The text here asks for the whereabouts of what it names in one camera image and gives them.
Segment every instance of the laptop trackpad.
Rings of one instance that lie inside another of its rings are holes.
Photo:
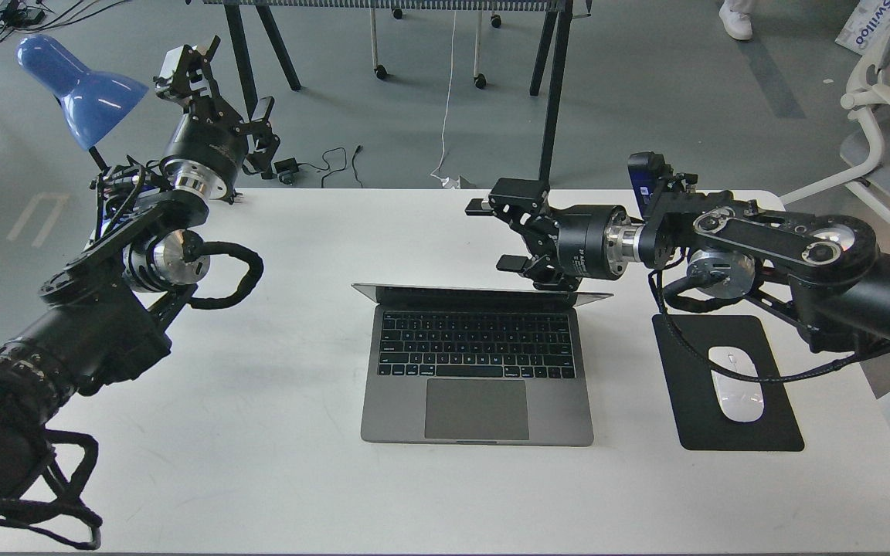
[[[424,437],[527,440],[524,381],[428,379]]]

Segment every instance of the white sneaker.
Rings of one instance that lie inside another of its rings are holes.
[[[732,11],[724,2],[720,7],[720,20],[723,21],[723,28],[727,29],[727,35],[732,38],[738,41],[749,41],[752,38],[753,29],[751,29],[750,14]]]

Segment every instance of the white table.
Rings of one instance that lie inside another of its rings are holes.
[[[787,386],[802,452],[686,451],[637,265],[583,283],[617,294],[579,308],[593,446],[361,441],[373,305],[350,282],[528,289],[494,270],[501,254],[525,253],[520,237],[463,214],[485,190],[244,193],[198,231],[261,254],[253,295],[232,310],[185,310],[171,356],[53,420],[101,444],[84,500],[105,517],[103,550],[890,551],[890,432],[861,370]],[[738,197],[778,207],[771,194]],[[637,214],[629,191],[554,191],[551,202]],[[238,271],[213,261],[199,294],[226,295]],[[782,373],[833,358],[763,323]],[[0,551],[57,549],[0,531]]]

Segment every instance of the blue lamp shade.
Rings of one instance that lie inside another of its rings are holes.
[[[85,151],[102,141],[148,91],[124,75],[88,69],[52,36],[27,36],[15,58],[59,99],[67,127]]]

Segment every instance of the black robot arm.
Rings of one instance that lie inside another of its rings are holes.
[[[466,212],[494,215],[524,237],[530,257],[501,257],[498,269],[538,289],[614,280],[628,263],[660,273],[681,251],[685,278],[656,292],[668,306],[701,313],[748,300],[794,325],[813,352],[853,351],[859,360],[890,349],[890,256],[866,222],[766,211],[729,191],[696,193],[694,175],[672,174],[653,152],[630,162],[643,221],[621,205],[552,208],[546,183],[510,179]],[[791,299],[764,284],[787,285]],[[682,295],[691,289],[710,299]]]
[[[101,517],[81,500],[97,458],[91,436],[57,432],[46,423],[72,395],[134,380],[169,355],[166,335],[184,306],[225,309],[243,300],[263,273],[260,257],[243,246],[203,242],[191,228],[204,224],[207,201],[236,197],[240,166],[266,173],[279,138],[266,117],[244,123],[220,97],[212,79],[211,49],[171,50],[158,95],[185,107],[160,161],[104,171],[92,182],[98,222],[87,249],[43,284],[49,307],[34,324],[0,347],[0,525],[45,534],[80,549],[100,545]],[[253,138],[250,152],[248,137]],[[195,298],[209,257],[227,254],[250,270],[236,292],[223,299]],[[145,307],[135,292],[158,293]],[[81,446],[85,457],[68,479],[54,459],[54,446]],[[38,478],[56,494],[52,502],[21,500]],[[68,541],[36,524],[57,515],[81,520],[91,539]]]

